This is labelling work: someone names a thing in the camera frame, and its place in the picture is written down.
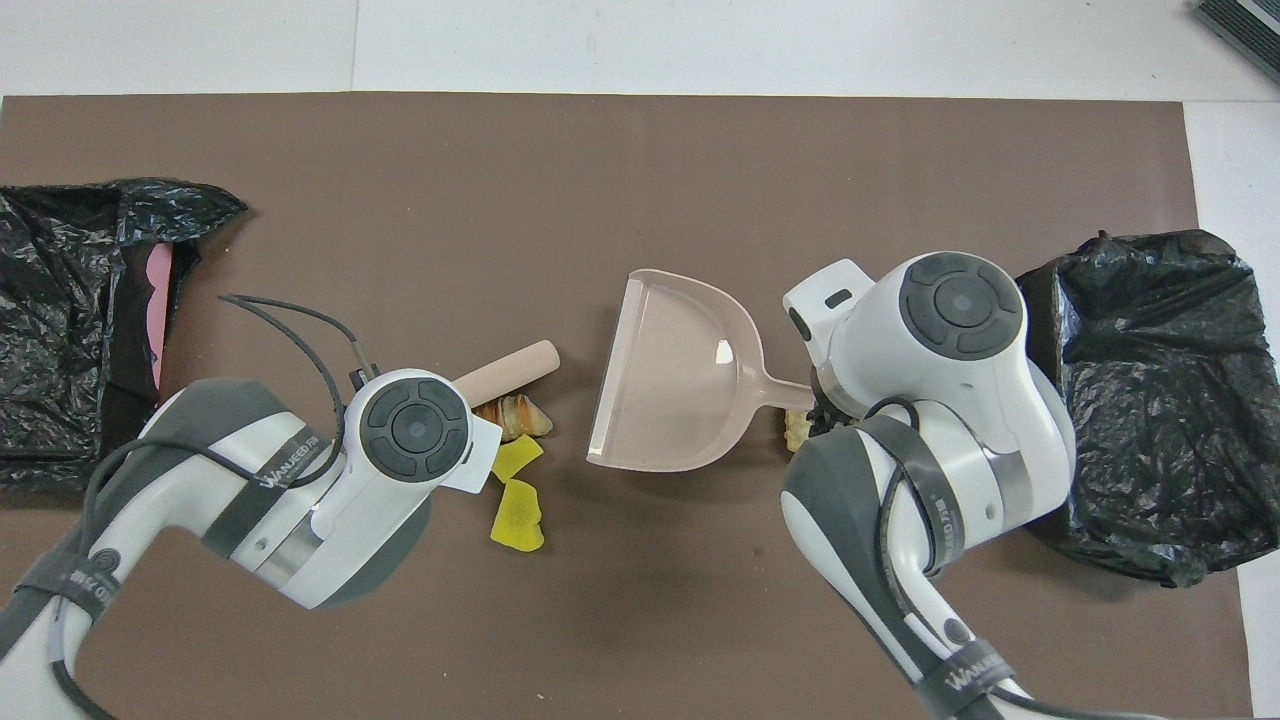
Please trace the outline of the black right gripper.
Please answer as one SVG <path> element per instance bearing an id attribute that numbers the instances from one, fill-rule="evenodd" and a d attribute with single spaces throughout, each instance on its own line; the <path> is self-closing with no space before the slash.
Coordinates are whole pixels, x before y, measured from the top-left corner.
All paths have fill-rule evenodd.
<path id="1" fill-rule="evenodd" d="M 810 434 L 823 436 L 840 427 L 855 425 L 858 415 L 851 415 L 837 407 L 823 393 L 815 393 L 815 404 L 810 410 Z"/>

